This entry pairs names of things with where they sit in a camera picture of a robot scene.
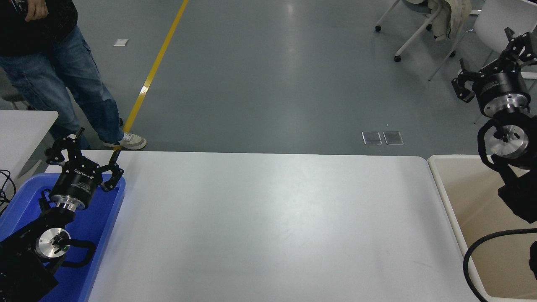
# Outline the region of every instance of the white sneaker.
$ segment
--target white sneaker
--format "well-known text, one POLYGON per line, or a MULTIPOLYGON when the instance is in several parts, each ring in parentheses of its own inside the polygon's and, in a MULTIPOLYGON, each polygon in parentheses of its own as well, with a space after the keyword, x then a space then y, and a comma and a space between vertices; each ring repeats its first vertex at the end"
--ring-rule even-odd
POLYGON ((140 150, 141 148, 145 147, 147 144, 147 140, 139 135, 132 134, 132 133, 125 133, 123 135, 123 139, 120 140, 117 143, 107 143, 103 142, 103 144, 106 147, 117 147, 121 146, 123 148, 127 148, 129 150, 140 150))

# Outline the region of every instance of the yellow floor line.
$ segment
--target yellow floor line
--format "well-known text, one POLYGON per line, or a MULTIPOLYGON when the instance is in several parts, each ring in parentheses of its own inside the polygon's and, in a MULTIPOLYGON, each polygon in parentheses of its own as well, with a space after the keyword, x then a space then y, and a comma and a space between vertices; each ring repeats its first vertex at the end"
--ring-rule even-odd
POLYGON ((125 125, 123 126, 124 132, 130 131, 130 128, 132 127, 134 120, 136 119, 136 116, 138 115, 138 112, 140 110, 140 107, 142 106, 143 100, 146 97, 147 91, 151 87, 153 78, 155 77, 158 67, 160 66, 162 62, 162 58, 164 57, 164 54, 166 53, 166 49, 168 48, 168 45, 170 44, 171 38, 173 37, 173 34, 175 33, 175 29, 177 28, 177 25, 179 24, 179 21, 181 20, 181 16, 183 15, 183 12, 185 11, 187 3, 188 3, 188 0, 183 0, 183 4, 181 5, 181 8, 179 9, 179 12, 177 12, 175 20, 173 21, 170 27, 170 30, 168 31, 168 35, 166 36, 166 39, 164 39, 164 43, 162 43, 161 50, 158 52, 157 58, 155 59, 155 62, 153 63, 153 67, 151 67, 151 71, 149 72, 149 75, 147 76, 146 82, 143 84, 142 90, 140 90, 140 94, 138 95, 138 98, 136 99, 136 103, 134 103, 133 109, 130 111, 129 117, 127 118, 127 121, 125 122, 125 125))

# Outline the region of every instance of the robotic arm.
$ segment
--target robotic arm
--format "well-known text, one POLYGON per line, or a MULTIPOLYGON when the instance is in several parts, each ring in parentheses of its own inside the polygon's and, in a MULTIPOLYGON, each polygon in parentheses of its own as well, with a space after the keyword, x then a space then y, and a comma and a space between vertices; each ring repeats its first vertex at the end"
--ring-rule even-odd
POLYGON ((114 189, 123 170, 116 163, 119 150, 102 167, 82 156, 78 140, 83 131, 84 128, 74 139, 54 142, 48 151, 47 163, 63 162, 63 150, 67 150, 69 161, 63 165, 56 184, 50 190, 49 200, 42 192, 39 217, 0 242, 0 302, 39 301, 58 285, 54 274, 60 267, 83 267, 90 263, 95 253, 93 242, 72 239, 65 230, 66 225, 73 222, 76 210, 90 205, 97 186, 105 192, 114 189), (112 177, 103 183, 102 173, 108 170, 112 171, 112 177), (87 250, 82 261, 65 261, 72 246, 87 250))
POLYGON ((490 120, 479 130, 477 147, 481 160, 498 172, 505 186, 498 195, 513 213, 529 223, 537 221, 537 117, 529 113, 528 94, 521 69, 537 64, 533 46, 537 40, 530 33, 513 37, 505 29, 509 44, 498 59, 480 71, 468 71, 461 59, 462 71, 452 80, 457 97, 469 103, 477 98, 481 113, 490 120), (474 82, 471 90, 466 83, 474 82), (485 134, 493 135, 485 142, 485 134), (487 148, 492 151, 487 157, 487 148), (510 166, 529 170, 518 177, 510 166))

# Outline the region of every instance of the gray floor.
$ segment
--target gray floor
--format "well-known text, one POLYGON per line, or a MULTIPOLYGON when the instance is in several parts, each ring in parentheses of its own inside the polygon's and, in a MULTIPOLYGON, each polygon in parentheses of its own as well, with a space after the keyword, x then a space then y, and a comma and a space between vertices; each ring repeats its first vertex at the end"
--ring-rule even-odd
MULTIPOLYGON (((478 69, 489 50, 468 37, 428 82, 451 41, 425 32, 395 63, 424 17, 400 4, 376 33, 392 2, 190 0, 132 132, 147 138, 145 150, 476 154, 477 104, 458 100, 449 81, 458 58, 478 69), (400 131, 405 145, 365 146, 362 131, 400 131)), ((182 1, 75 3, 126 119, 182 1), (112 47, 119 38, 127 47, 112 47)))

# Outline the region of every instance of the white table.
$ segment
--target white table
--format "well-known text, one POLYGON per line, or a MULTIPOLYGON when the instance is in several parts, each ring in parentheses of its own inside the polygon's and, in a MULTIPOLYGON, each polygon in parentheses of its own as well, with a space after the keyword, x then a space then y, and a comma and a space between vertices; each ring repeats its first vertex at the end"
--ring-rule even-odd
POLYGON ((0 169, 16 179, 56 118, 56 111, 0 110, 0 169))
POLYGON ((123 151, 119 164, 126 195, 90 302, 477 301, 419 157, 123 151))

